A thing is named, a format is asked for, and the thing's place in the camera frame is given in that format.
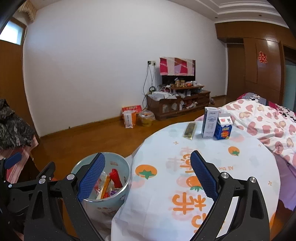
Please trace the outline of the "wall power socket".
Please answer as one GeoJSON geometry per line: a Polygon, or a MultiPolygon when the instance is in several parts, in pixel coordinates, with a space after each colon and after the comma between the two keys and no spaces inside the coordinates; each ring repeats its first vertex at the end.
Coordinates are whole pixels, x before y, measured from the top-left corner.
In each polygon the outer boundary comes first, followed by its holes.
{"type": "Polygon", "coordinates": [[[148,64],[148,65],[153,65],[153,66],[155,66],[155,65],[156,65],[156,61],[148,61],[147,64],[148,64]]]}

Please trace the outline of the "yellow plastic bag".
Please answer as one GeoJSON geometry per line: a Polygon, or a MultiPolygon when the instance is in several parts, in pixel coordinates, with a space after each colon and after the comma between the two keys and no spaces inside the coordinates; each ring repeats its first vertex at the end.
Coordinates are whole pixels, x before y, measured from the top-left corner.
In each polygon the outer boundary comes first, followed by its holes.
{"type": "Polygon", "coordinates": [[[156,119],[152,111],[143,110],[138,114],[142,126],[149,127],[152,125],[153,121],[156,119]]]}

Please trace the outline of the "dark patterned garment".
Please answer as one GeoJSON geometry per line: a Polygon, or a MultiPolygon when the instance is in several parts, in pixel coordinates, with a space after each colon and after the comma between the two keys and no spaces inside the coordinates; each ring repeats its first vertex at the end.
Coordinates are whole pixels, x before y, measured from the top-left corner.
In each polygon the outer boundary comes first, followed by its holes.
{"type": "Polygon", "coordinates": [[[30,146],[35,131],[1,99],[1,150],[30,146]]]}

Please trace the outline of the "brown wooden wardrobe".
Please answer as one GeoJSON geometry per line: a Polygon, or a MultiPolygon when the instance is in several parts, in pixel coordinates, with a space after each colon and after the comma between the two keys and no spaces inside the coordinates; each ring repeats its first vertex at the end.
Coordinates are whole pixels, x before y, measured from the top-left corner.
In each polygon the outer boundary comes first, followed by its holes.
{"type": "Polygon", "coordinates": [[[263,22],[226,22],[215,25],[217,38],[227,46],[226,95],[231,99],[253,92],[282,104],[285,61],[295,53],[289,28],[263,22]]]}

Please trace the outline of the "purple bed sheet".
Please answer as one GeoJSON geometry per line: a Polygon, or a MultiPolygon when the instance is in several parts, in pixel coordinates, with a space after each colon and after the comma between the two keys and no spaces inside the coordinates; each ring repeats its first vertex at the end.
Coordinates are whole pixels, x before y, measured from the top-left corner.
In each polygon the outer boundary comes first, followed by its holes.
{"type": "Polygon", "coordinates": [[[296,204],[295,167],[273,153],[280,174],[280,197],[285,208],[294,210],[296,204]]]}

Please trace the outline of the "light blue trash bin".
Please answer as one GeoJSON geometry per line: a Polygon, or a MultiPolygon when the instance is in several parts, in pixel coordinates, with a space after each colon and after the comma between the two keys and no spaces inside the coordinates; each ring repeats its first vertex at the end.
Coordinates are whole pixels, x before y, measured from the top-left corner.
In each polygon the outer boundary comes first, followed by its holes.
{"type": "Polygon", "coordinates": [[[96,181],[90,196],[82,201],[82,205],[90,220],[97,226],[111,228],[111,221],[123,205],[128,194],[131,179],[130,164],[116,153],[103,152],[105,167],[96,181]],[[107,192],[114,189],[109,173],[116,169],[123,187],[115,195],[108,197],[107,192]]]}

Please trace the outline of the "grey milk carton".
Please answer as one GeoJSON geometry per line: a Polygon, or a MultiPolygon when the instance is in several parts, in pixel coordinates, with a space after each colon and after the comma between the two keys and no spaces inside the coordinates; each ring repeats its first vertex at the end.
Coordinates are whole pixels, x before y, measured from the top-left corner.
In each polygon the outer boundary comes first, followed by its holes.
{"type": "Polygon", "coordinates": [[[202,125],[202,138],[212,138],[216,129],[219,109],[212,107],[205,107],[202,125]]]}

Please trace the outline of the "white fruit-print tablecloth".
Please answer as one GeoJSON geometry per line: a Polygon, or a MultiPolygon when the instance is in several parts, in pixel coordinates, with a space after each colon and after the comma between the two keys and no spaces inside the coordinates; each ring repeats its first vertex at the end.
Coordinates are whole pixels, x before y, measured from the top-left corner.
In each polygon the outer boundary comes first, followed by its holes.
{"type": "Polygon", "coordinates": [[[193,151],[233,178],[255,177],[268,217],[278,206],[280,174],[274,155],[258,139],[233,128],[230,138],[201,136],[198,122],[192,139],[187,123],[176,123],[146,138],[132,154],[130,190],[111,223],[112,240],[190,240],[205,220],[213,200],[190,165],[193,151]]]}

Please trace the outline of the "red double-happiness sticker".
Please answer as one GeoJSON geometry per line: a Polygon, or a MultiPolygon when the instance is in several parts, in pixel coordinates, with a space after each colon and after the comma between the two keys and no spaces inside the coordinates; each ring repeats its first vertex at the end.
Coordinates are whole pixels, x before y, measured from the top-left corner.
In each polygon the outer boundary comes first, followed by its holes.
{"type": "Polygon", "coordinates": [[[267,55],[262,51],[259,51],[257,59],[260,63],[267,64],[267,55]]]}

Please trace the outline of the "purple foil wrapper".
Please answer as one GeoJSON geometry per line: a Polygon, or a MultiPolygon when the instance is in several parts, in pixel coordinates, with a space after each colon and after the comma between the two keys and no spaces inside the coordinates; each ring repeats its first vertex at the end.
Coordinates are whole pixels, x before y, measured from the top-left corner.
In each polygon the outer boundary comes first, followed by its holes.
{"type": "Polygon", "coordinates": [[[114,188],[114,189],[111,189],[110,191],[107,192],[108,197],[111,197],[111,196],[115,195],[115,194],[118,193],[119,191],[120,191],[120,188],[114,188]]]}

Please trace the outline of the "gold black remote-like packet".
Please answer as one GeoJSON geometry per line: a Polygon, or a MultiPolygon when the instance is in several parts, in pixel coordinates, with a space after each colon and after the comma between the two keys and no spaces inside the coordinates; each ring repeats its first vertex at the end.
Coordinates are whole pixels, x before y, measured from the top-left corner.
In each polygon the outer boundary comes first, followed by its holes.
{"type": "Polygon", "coordinates": [[[197,126],[196,122],[188,123],[188,125],[184,131],[183,137],[187,138],[189,140],[192,140],[194,137],[195,131],[196,131],[196,126],[197,126]]]}

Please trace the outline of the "heart-print white quilt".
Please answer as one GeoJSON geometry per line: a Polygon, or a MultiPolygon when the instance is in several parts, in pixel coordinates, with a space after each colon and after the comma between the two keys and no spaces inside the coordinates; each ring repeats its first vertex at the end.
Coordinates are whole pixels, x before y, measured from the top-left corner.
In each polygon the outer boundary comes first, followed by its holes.
{"type": "Polygon", "coordinates": [[[295,167],[295,121],[291,118],[270,106],[246,99],[230,102],[218,110],[231,115],[234,127],[254,136],[295,167]]]}

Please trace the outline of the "dark wooden TV cabinet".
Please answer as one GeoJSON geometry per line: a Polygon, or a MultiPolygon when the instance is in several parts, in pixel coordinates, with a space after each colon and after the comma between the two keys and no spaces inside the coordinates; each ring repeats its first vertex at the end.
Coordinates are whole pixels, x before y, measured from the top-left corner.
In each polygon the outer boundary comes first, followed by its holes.
{"type": "Polygon", "coordinates": [[[147,109],[157,120],[201,110],[209,104],[210,91],[203,86],[162,88],[147,96],[147,109]]]}

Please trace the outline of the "television with patterned cover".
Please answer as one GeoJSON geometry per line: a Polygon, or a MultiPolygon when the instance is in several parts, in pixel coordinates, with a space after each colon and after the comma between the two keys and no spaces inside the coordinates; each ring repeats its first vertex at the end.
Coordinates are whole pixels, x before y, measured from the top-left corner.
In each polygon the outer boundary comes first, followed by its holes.
{"type": "Polygon", "coordinates": [[[162,84],[174,84],[175,79],[194,81],[196,80],[196,61],[177,57],[160,57],[159,73],[162,84]]]}

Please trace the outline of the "blue LOOK milk carton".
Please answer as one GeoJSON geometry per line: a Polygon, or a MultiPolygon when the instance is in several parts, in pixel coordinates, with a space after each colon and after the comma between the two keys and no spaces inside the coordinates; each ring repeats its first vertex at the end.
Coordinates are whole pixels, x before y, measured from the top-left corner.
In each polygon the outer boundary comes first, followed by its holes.
{"type": "Polygon", "coordinates": [[[219,114],[214,132],[217,140],[225,140],[230,138],[233,121],[228,113],[219,114]]]}

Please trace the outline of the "red and white box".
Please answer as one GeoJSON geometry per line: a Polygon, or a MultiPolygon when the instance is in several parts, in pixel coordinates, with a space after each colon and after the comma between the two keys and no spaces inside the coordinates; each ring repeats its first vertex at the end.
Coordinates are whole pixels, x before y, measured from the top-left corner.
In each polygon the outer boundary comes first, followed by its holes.
{"type": "Polygon", "coordinates": [[[127,110],[132,110],[132,111],[135,111],[135,113],[140,113],[142,111],[142,107],[140,105],[133,105],[133,106],[126,106],[121,108],[122,113],[127,110]]]}

